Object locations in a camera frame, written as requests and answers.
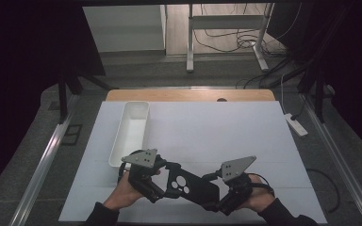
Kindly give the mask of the aluminium rail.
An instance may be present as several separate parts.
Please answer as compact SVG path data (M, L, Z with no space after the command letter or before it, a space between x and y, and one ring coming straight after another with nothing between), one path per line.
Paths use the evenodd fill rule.
M79 98L79 95L71 96L70 101L67 104L68 114L65 116L63 122L56 126L53 135L50 137L49 142L42 153L40 162L36 167L8 226L25 226L35 201L41 191L46 175L53 163L53 160L55 159L59 145L69 127Z
M353 201L362 216L362 186L359 184L352 170L349 168L345 158L342 156L340 148L331 136L331 133L329 132L326 124L321 122L319 117L316 115L312 101L304 97L303 94L301 94L300 97L304 101L304 108L306 112L313 121L322 141L326 146L328 153L331 156L332 161L337 168L339 175L341 176L341 179L349 190Z

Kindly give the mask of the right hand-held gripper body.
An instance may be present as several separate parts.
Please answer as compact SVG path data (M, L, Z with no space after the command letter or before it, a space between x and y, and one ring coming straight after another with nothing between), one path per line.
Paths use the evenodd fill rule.
M253 192L253 189L249 186L251 179L245 173L245 170L255 161L256 156L252 155L226 161L221 165L221 178L228 186L228 193L224 197L231 199L232 212L244 203Z

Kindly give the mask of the white desk frame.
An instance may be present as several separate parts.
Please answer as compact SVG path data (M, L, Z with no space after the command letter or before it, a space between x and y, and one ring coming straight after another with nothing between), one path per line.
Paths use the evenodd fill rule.
M253 29L259 34L252 47L260 69L263 72L269 70L268 64L262 54L261 43L269 23L273 3L269 3L262 15L202 15L194 16L192 4L189 4L188 20L188 51L187 51L187 72L192 73L193 68L193 31L195 29Z

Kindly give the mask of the white power strip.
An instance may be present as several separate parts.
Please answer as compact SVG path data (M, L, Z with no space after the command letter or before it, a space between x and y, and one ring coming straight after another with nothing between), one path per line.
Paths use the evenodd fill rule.
M289 127L299 136L299 137L305 137L308 135L308 132L303 128L303 126L297 121L292 121L290 117L292 114L287 113L285 115L285 119L289 125Z

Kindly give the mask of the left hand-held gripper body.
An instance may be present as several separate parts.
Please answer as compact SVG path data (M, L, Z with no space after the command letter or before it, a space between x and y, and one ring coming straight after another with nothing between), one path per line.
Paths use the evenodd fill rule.
M153 187L156 184L152 181L152 177L159 172L157 163L161 159L157 149L134 151L130 155L121 158L119 179L123 177L125 165L129 164L128 182L150 202L155 203L153 201Z

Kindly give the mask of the black curtain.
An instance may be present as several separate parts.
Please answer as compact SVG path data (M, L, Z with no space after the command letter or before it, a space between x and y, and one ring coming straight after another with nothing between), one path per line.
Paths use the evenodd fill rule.
M61 76L105 73L81 5L0 0L0 174Z
M307 92L321 78L335 91L332 104L362 139L362 0L276 3L268 33L288 48L292 58L308 61L344 3L351 7L321 56L320 68L304 78L299 90Z

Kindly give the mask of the person's left hand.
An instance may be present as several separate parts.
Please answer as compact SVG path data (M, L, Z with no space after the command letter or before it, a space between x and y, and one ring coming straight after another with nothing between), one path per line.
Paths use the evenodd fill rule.
M103 202L104 207L112 210L119 211L122 208L131 206L138 199L142 198L140 194L131 184L128 182L129 172L123 174L122 179L118 182L117 186Z

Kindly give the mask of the white plastic tray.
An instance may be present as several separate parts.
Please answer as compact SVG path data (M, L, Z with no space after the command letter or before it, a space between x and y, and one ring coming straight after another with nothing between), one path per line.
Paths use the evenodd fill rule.
M146 126L149 119L150 105L147 102L127 102L112 147L108 164L118 168L122 158L134 151L145 148Z

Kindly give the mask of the black metal stand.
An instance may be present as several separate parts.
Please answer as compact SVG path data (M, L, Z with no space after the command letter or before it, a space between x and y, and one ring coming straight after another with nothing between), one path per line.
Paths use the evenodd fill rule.
M320 122L324 123L322 114L322 103L324 97L324 73L321 65L314 62L312 62L305 70L304 76L298 85L298 90L300 93L308 94L312 87L315 87L314 112Z
M96 86L105 89L107 91L118 89L118 87L111 86L110 84L96 78L95 76L85 73L82 70L76 69L71 74L60 73L58 76L58 98L59 98L59 124L63 124L66 121L66 118L69 115L68 108L68 99L67 99L67 89L70 90L72 94L78 95L81 94L84 90L79 77L83 77L88 81L92 82Z

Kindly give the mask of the white table cover sheet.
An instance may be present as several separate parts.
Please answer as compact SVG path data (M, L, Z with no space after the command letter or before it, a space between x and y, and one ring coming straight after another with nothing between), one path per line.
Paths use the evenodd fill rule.
M118 171L110 166L109 157L123 107L122 102L102 103L60 220L86 220L116 185ZM256 160L248 170L270 182L292 215L326 221L275 101L151 102L146 135L147 147L199 176L225 161L253 155Z

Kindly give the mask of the white cabinet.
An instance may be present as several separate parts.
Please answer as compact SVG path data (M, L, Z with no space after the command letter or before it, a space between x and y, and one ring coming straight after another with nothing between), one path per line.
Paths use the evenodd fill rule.
M83 10L100 53L165 49L164 5L83 7Z

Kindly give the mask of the black game controller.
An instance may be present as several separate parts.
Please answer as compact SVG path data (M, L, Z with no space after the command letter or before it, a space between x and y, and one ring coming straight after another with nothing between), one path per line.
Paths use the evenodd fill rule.
M175 189L178 198L194 202L206 211L216 212L215 205L220 201L220 189L217 185L182 169L178 163L173 163L168 171L167 189Z

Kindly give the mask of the person's right hand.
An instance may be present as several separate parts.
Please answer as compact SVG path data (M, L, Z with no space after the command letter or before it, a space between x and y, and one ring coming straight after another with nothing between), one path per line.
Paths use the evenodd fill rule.
M239 209L248 208L260 213L274 201L274 196L266 188L254 187L251 196L239 206Z

